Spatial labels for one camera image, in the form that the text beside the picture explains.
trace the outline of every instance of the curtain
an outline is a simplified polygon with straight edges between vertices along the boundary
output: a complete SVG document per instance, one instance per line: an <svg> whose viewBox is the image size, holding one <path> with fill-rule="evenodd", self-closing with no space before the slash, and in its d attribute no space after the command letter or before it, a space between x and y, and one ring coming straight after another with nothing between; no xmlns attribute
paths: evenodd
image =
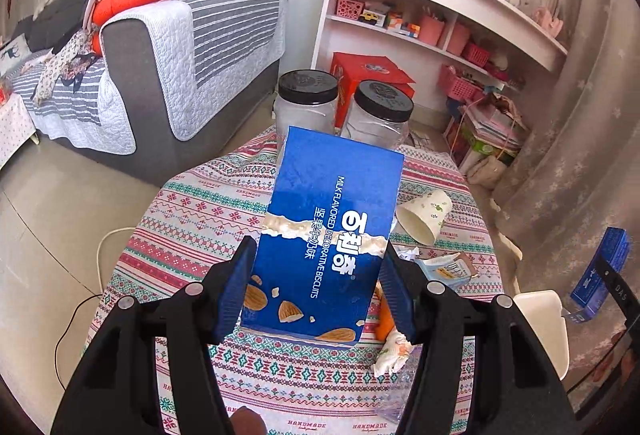
<svg viewBox="0 0 640 435"><path fill-rule="evenodd" d="M498 229L524 254L520 290L554 289L571 309L569 294L606 227L640 238L640 8L635 0L565 0L563 14L566 62L492 196ZM637 250L622 274L640 295ZM595 319L568 324L572 367L592 367L623 319L608 298Z"/></svg>

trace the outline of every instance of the white cable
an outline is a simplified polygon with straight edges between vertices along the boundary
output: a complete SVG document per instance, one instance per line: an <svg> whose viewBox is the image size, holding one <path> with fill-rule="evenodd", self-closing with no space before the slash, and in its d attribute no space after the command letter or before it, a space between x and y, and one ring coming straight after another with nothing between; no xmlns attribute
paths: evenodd
<svg viewBox="0 0 640 435"><path fill-rule="evenodd" d="M113 231L109 231L109 233L104 235L102 237L102 240L98 244L98 250L95 253L95 267L98 269L98 285L100 285L100 294L104 293L104 288L102 287L102 275L100 274L100 248L102 247L102 243L114 233L133 230L135 230L135 227L121 227L120 229L114 229Z"/></svg>

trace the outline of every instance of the metal screw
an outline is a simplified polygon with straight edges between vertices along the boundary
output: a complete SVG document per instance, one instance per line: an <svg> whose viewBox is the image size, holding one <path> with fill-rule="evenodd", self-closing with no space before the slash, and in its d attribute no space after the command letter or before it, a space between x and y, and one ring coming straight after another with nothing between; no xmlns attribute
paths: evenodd
<svg viewBox="0 0 640 435"><path fill-rule="evenodd" d="M201 283L199 282L194 282L194 283L190 283L189 285L187 285L187 287L184 289L185 293L187 293L189 296L197 296L198 294L200 294L202 291L204 290L204 287L202 286Z"/></svg>
<svg viewBox="0 0 640 435"><path fill-rule="evenodd" d="M121 309L130 309L131 307L133 307L133 304L135 302L136 301L133 299L133 296L125 296L118 300L118 307L120 307Z"/></svg>
<svg viewBox="0 0 640 435"><path fill-rule="evenodd" d="M511 305L513 305L513 300L506 294L500 294L500 296L498 296L495 301L497 301L500 307L504 307L505 309L508 309L509 307L511 307Z"/></svg>
<svg viewBox="0 0 640 435"><path fill-rule="evenodd" d="M444 284L439 281L430 281L427 284L427 290L431 294L442 294L444 292Z"/></svg>

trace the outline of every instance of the blue biscuit box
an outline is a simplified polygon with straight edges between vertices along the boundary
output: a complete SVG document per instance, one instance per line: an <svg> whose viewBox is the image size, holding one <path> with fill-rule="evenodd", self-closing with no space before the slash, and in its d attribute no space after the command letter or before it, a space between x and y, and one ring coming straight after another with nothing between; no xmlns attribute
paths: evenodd
<svg viewBox="0 0 640 435"><path fill-rule="evenodd" d="M360 339L404 156L291 126L242 309L245 329L311 344Z"/></svg>
<svg viewBox="0 0 640 435"><path fill-rule="evenodd" d="M596 273L596 259L602 255L615 271L620 272L630 249L631 243L624 229L607 227L591 263L571 293L571 299L580 307L580 310L565 314L566 319L574 323L584 323L596 316L609 295L606 285Z"/></svg>

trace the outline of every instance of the tile floor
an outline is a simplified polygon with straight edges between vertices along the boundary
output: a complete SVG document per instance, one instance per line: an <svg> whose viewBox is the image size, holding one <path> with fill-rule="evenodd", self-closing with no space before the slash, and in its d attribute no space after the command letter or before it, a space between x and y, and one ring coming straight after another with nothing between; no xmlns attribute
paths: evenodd
<svg viewBox="0 0 640 435"><path fill-rule="evenodd" d="M234 150L271 125L265 101L225 148ZM436 149L441 136L430 131ZM96 249L108 231L137 225L158 188L88 160L42 138L27 142L0 171L0 375L34 423L48 433L62 387L55 344L76 305L99 293ZM508 293L514 256L497 238L489 192L472 188L497 251ZM108 238L100 253L110 278L129 232ZM98 299L83 305L58 350L67 383L77 365Z"/></svg>

